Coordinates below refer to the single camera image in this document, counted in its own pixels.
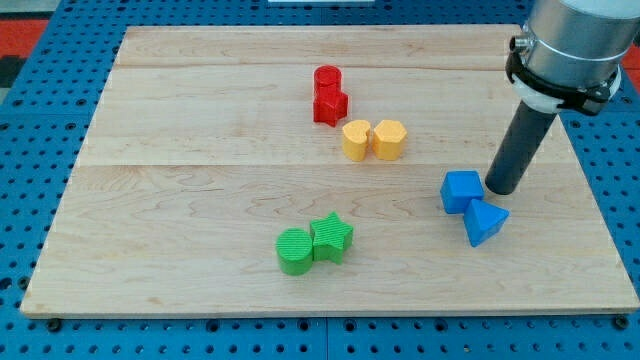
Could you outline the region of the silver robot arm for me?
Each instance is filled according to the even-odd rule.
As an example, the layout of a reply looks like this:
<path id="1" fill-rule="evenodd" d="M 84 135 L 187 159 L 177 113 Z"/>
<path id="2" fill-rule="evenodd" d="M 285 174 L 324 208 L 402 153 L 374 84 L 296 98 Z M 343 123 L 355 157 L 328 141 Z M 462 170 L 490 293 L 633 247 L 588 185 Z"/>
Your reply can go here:
<path id="1" fill-rule="evenodd" d="M 619 89 L 638 33 L 639 0 L 537 0 L 510 40 L 507 77 L 534 111 L 594 116 Z"/>

